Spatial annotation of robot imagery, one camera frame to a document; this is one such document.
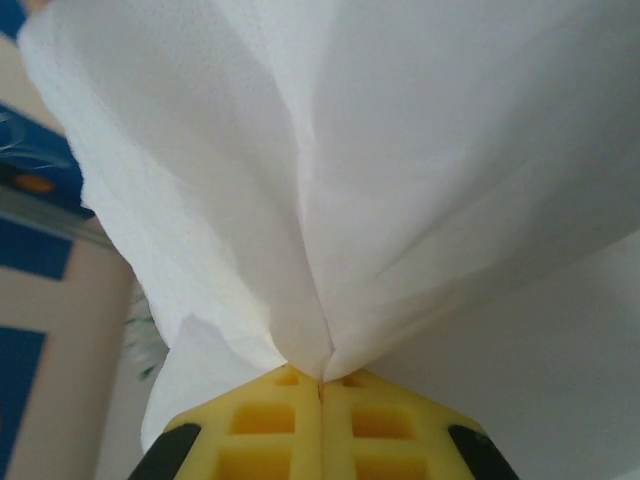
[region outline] white paper towel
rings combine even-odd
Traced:
[[[194,318],[331,379],[640,226],[639,26],[633,0],[56,0],[20,47],[168,344]]]

